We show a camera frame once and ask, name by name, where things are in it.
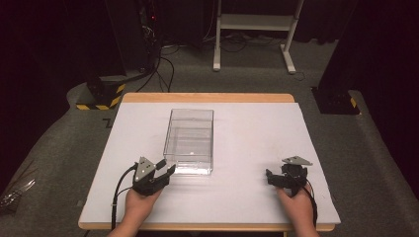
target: black curtain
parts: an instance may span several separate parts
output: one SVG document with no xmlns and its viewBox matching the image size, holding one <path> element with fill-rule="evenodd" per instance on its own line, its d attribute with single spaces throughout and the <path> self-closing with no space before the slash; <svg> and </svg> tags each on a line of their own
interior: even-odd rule
<svg viewBox="0 0 419 237">
<path fill-rule="evenodd" d="M 41 135 L 86 82 L 74 58 L 61 1 L 10 0 L 0 7 L 0 193 Z"/>
<path fill-rule="evenodd" d="M 419 198 L 418 9 L 414 0 L 360 0 L 318 89 L 363 94 L 382 140 Z"/>
</svg>

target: clear plastic box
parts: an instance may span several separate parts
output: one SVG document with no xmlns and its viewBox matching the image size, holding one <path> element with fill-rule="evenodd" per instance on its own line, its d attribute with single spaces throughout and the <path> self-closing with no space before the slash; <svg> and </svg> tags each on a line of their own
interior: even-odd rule
<svg viewBox="0 0 419 237">
<path fill-rule="evenodd" d="M 210 175 L 212 145 L 212 110 L 172 110 L 163 155 L 174 175 Z"/>
</svg>

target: white table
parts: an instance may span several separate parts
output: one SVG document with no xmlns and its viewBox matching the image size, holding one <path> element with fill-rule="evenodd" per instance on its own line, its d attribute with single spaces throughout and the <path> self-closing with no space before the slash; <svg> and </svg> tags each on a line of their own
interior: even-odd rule
<svg viewBox="0 0 419 237">
<path fill-rule="evenodd" d="M 213 53 L 212 68 L 214 71 L 221 69 L 221 30 L 256 30 L 256 31 L 279 31 L 288 32 L 287 41 L 281 44 L 281 53 L 290 74 L 295 74 L 293 60 L 290 55 L 290 46 L 293 41 L 293 34 L 299 20 L 299 13 L 302 9 L 304 0 L 297 0 L 296 9 L 291 16 L 272 16 L 272 15 L 244 15 L 244 14 L 222 14 L 221 0 L 218 0 L 218 10 L 216 19 L 215 47 Z"/>
<path fill-rule="evenodd" d="M 110 229 L 111 203 L 124 171 L 144 156 L 163 158 L 172 109 L 214 110 L 213 171 L 210 176 L 172 176 L 147 230 L 289 231 L 265 169 L 280 174 L 282 159 L 298 155 L 313 163 L 308 179 L 318 205 L 317 229 L 340 223 L 301 110 L 286 94 L 125 94 L 80 215 L 83 229 Z M 130 187 L 133 172 L 120 188 Z M 118 203 L 122 220 L 125 193 Z"/>
</svg>

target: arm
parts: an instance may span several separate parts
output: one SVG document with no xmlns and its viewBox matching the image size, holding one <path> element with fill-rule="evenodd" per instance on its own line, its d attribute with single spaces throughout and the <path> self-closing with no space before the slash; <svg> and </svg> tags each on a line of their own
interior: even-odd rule
<svg viewBox="0 0 419 237">
<path fill-rule="evenodd" d="M 313 209 L 308 194 L 300 189 L 294 197 L 289 197 L 284 189 L 276 188 L 277 195 L 284 205 L 286 213 L 293 223 L 296 236 L 318 237 L 319 234 L 313 225 Z"/>
<path fill-rule="evenodd" d="M 142 222 L 151 213 L 151 210 L 160 196 L 162 190 L 152 196 L 142 196 L 134 190 L 126 194 L 126 213 L 123 221 L 108 235 L 108 237 L 135 236 Z"/>
</svg>

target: dark background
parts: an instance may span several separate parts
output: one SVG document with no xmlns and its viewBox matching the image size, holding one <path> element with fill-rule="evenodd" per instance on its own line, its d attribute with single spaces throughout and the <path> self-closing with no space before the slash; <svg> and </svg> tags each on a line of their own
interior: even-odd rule
<svg viewBox="0 0 419 237">
<path fill-rule="evenodd" d="M 174 24 L 163 26 L 163 29 L 173 38 L 200 47 L 199 39 L 210 25 L 212 7 L 209 6 L 212 6 L 212 1 L 185 2 L 192 4 L 186 6 L 188 13 L 193 11 L 194 14 L 184 14 L 185 18 L 170 21 L 171 15 L 168 13 L 166 20 L 162 21 L 172 24 L 179 22 L 182 24 L 178 26 L 182 27 L 177 29 Z M 223 8 L 225 12 L 232 13 L 254 10 L 256 13 L 271 14 L 276 7 L 262 6 L 280 3 L 269 2 L 272 5 L 260 4 L 259 1 L 241 2 L 239 7 L 235 1 L 224 0 Z M 69 109 L 67 91 L 86 82 L 86 72 L 79 63 L 80 54 L 73 50 L 76 41 L 80 44 L 79 48 L 89 49 L 89 43 L 96 41 L 97 51 L 106 47 L 112 52 L 107 54 L 109 57 L 88 53 L 87 61 L 99 63 L 99 66 L 91 66 L 97 76 L 103 72 L 98 69 L 103 65 L 101 63 L 124 69 L 115 32 L 109 31 L 109 16 L 101 5 L 104 2 L 96 3 L 98 6 L 94 6 L 94 9 L 98 11 L 87 11 L 85 14 L 102 19 L 102 22 L 89 29 L 92 35 L 88 38 L 77 39 L 73 38 L 71 18 L 64 2 L 2 2 L 0 191 L 6 188 L 39 137 Z M 363 0 L 354 11 L 355 3 L 353 0 L 306 0 L 294 39 L 318 39 L 319 43 L 340 39 L 326 69 L 329 75 L 326 82 L 331 88 L 362 92 L 382 139 L 413 192 L 419 197 L 418 179 L 415 177 L 419 168 L 416 161 L 419 149 L 415 144 L 419 131 L 419 125 L 416 124 L 419 89 L 416 65 L 419 61 L 418 46 L 415 43 L 419 29 L 415 12 L 417 4 L 409 0 Z M 168 2 L 161 0 L 160 4 L 164 6 Z M 181 6 L 178 5 L 180 9 L 173 8 L 173 13 L 182 12 Z M 284 6 L 287 7 L 281 11 L 292 11 L 293 3 L 284 1 Z M 347 31 L 342 35 L 353 11 Z M 76 26 L 84 31 L 83 28 L 88 25 Z M 213 36 L 215 25 L 211 26 L 209 35 Z"/>
</svg>

